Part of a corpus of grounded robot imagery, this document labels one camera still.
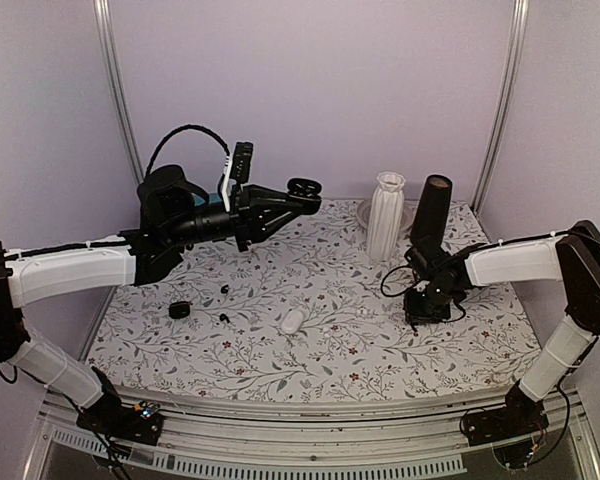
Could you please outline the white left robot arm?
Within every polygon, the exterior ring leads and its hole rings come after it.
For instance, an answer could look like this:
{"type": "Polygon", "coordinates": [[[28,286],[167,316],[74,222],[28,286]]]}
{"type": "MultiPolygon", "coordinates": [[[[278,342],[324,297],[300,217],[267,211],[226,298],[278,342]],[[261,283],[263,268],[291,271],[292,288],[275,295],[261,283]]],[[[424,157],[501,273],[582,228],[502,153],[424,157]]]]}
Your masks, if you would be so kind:
{"type": "Polygon", "coordinates": [[[293,178],[280,192],[248,184],[248,175],[246,166],[230,174],[230,194],[213,203],[180,166],[163,166],[137,189],[141,225],[135,230],[35,250],[7,251],[0,242],[0,363],[60,391],[106,433],[121,433],[129,415],[106,376],[26,328],[22,310],[83,290],[155,284],[197,244],[233,238],[245,251],[320,207],[321,186],[315,181],[293,178]]]}

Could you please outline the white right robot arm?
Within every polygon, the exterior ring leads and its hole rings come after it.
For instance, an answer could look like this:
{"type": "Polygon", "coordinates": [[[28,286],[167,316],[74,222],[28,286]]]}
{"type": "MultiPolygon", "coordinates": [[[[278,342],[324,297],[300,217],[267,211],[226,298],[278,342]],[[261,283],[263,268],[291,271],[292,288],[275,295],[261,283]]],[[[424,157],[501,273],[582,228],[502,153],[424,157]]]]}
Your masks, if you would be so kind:
{"type": "Polygon", "coordinates": [[[400,255],[370,260],[358,202],[333,200],[258,247],[248,296],[259,324],[239,379],[253,399],[310,409],[502,394],[538,356],[566,299],[558,283],[469,292],[448,324],[409,327],[400,255]]]}

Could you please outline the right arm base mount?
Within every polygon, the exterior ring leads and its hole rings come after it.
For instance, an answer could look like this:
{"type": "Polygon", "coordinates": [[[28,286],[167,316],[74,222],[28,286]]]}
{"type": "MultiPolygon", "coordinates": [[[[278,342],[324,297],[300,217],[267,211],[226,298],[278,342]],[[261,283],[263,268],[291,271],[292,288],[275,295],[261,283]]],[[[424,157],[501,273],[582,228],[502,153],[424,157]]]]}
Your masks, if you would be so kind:
{"type": "Polygon", "coordinates": [[[542,400],[534,401],[514,384],[505,395],[502,407],[465,413],[460,432],[470,446],[483,445],[541,432],[549,426],[542,400]]]}

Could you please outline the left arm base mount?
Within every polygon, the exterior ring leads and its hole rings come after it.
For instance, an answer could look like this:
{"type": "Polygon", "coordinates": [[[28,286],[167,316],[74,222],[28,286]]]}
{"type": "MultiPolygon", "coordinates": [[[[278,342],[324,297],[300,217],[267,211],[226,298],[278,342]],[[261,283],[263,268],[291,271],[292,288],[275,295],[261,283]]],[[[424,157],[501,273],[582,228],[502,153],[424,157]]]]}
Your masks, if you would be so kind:
{"type": "Polygon", "coordinates": [[[104,436],[156,446],[165,420],[160,405],[142,400],[124,406],[106,375],[95,367],[92,370],[101,382],[103,395],[91,407],[80,408],[76,425],[104,436]]]}

